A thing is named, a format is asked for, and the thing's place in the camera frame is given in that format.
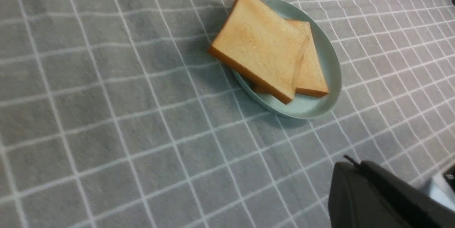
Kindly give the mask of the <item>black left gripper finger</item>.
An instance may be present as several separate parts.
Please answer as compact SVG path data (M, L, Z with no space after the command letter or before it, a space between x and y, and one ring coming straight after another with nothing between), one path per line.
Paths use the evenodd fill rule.
M453 228L454 211L370 160L335 163L328 198L333 228Z

